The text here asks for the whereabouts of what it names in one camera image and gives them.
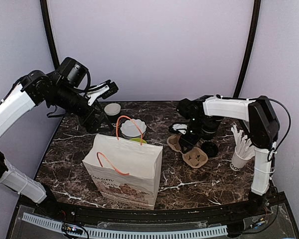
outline white wall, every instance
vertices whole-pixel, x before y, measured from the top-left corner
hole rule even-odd
[[[53,70],[38,0],[0,0],[0,100],[32,70]],[[33,177],[58,119],[45,117],[44,104],[22,117],[0,139],[0,150]],[[5,238],[18,196],[0,185],[0,239]]]
[[[253,0],[49,1],[60,59],[94,83],[115,80],[109,100],[231,96],[246,48]]]
[[[299,0],[262,2],[243,97],[267,95],[292,115],[292,129],[276,156],[274,182],[285,191],[299,227]],[[285,133],[288,118],[275,107]]]

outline orange rope handle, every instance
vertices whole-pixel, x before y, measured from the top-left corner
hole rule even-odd
[[[121,118],[127,118],[127,119],[129,119],[130,121],[132,121],[132,123],[135,125],[135,127],[138,128],[139,132],[141,133],[141,146],[142,146],[143,145],[143,134],[142,134],[142,131],[136,125],[136,123],[130,117],[128,117],[128,116],[120,116],[118,118],[118,121],[116,122],[116,138],[118,138],[118,140],[120,140],[119,139],[119,121],[120,121]]]
[[[128,176],[129,175],[129,173],[122,173],[120,170],[118,170],[108,159],[107,159],[107,157],[105,157],[105,155],[104,154],[102,154],[101,152],[97,152],[96,153],[96,156],[97,156],[97,158],[98,158],[98,160],[99,160],[99,162],[100,162],[100,165],[101,165],[101,167],[103,168],[103,164],[101,163],[101,160],[100,160],[100,158],[99,158],[99,154],[101,155],[101,156],[103,156],[103,158],[105,158],[105,160],[110,164],[110,166],[117,172],[117,173],[119,173],[119,174],[121,174],[121,175],[123,175],[123,176]]]

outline table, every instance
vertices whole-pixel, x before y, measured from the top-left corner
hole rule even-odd
[[[225,205],[246,201],[253,180],[250,160],[240,172],[230,169],[235,141],[230,130],[237,121],[225,118],[212,140],[219,147],[216,157],[199,169],[189,167],[181,154],[172,151],[166,143],[171,135],[168,126],[184,118],[176,112],[177,102],[121,102],[121,113],[146,122],[144,139],[163,146],[160,189],[156,210],[189,209]],[[82,160],[91,150],[95,135],[88,134],[79,125],[75,115],[62,120],[36,180],[48,185],[59,202],[111,209],[141,210],[135,206],[111,201],[101,196],[85,169]]]

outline gift bag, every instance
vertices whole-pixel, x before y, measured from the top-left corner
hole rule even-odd
[[[119,138],[118,125],[116,137],[95,136],[93,148],[83,160],[84,166],[103,197],[153,210],[163,147],[143,144],[143,135],[141,143]]]

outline dark marble surface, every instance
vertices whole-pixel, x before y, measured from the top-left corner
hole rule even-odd
[[[197,208],[248,199],[254,161],[250,160],[241,172],[229,167],[235,146],[230,130],[234,120],[224,119],[213,139],[219,147],[218,155],[210,158],[201,168],[192,169],[182,160],[180,153],[172,151],[166,144],[171,135],[168,126],[175,121],[184,121],[175,110],[177,102],[125,102],[120,105],[123,115],[147,123],[144,139],[148,143],[163,145],[160,189],[155,209]],[[93,146],[94,137],[79,125],[75,115],[67,115],[39,168],[37,181],[50,186],[60,202],[101,208],[140,209],[105,199],[97,190],[82,163]]]

